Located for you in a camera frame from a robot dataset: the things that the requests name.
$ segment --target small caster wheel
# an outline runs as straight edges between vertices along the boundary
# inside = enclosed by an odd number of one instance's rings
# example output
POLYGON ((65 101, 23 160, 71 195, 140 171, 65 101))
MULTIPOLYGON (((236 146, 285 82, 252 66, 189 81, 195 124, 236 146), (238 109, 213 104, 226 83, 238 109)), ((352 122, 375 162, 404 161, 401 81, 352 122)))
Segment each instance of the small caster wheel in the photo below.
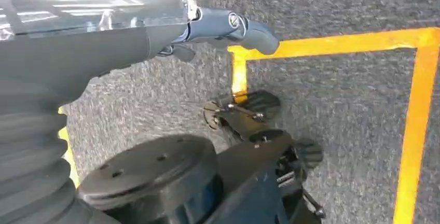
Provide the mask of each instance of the small caster wheel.
POLYGON ((267 121, 273 119, 281 108, 281 102, 275 95, 259 90, 247 95, 247 100, 238 104, 249 111, 262 114, 262 120, 267 121))
POLYGON ((294 144, 296 157, 304 170, 316 168, 323 160, 322 146, 310 139, 300 139, 294 144))
POLYGON ((206 124, 208 124, 212 130, 217 130, 222 127, 220 119, 216 116, 216 112, 218 111, 220 111, 220 106, 214 101, 207 102, 203 107, 203 117, 206 124))

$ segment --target yellow tape line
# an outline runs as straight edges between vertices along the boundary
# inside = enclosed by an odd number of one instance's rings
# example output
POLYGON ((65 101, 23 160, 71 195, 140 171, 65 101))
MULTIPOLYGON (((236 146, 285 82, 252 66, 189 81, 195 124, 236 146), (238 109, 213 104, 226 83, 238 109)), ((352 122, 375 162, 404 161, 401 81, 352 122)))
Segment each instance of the yellow tape line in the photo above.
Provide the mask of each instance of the yellow tape line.
POLYGON ((234 46, 229 48, 233 54, 232 93, 236 101, 243 100, 241 95, 247 92, 246 61, 249 60, 417 48, 394 210, 394 224, 412 224, 439 46, 437 27, 287 40, 280 43, 273 55, 234 46))
MULTIPOLYGON (((63 113, 63 109, 60 108, 58 110, 58 113, 62 114, 63 113)), ((70 164, 70 178, 72 179, 73 183, 75 184, 75 187, 77 188, 79 186, 79 177, 78 177, 78 172, 76 170, 76 164, 75 164, 75 158, 73 156, 73 151, 72 151, 72 147, 70 144, 70 139, 68 137, 68 132, 67 132, 67 128, 64 127, 63 129, 61 129, 58 132, 58 137, 60 139, 64 139, 67 141, 67 151, 64 154, 64 159, 69 162, 70 164)))
POLYGON ((394 209, 396 224, 413 222, 437 61, 438 46, 420 47, 417 50, 394 209))

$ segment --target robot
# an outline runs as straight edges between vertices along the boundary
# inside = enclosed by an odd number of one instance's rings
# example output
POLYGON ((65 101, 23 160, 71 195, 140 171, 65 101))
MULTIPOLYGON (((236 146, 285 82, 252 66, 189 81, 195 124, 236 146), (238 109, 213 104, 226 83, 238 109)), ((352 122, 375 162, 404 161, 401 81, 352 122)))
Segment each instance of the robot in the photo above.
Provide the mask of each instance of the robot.
POLYGON ((280 103, 267 92, 207 103, 207 124, 241 140, 228 150, 163 137, 75 190, 58 108, 93 77, 155 56, 189 61, 185 44, 200 42, 264 54, 279 45, 265 24, 195 0, 0 0, 0 223, 320 223, 324 210, 301 183, 322 149, 269 128, 280 103))

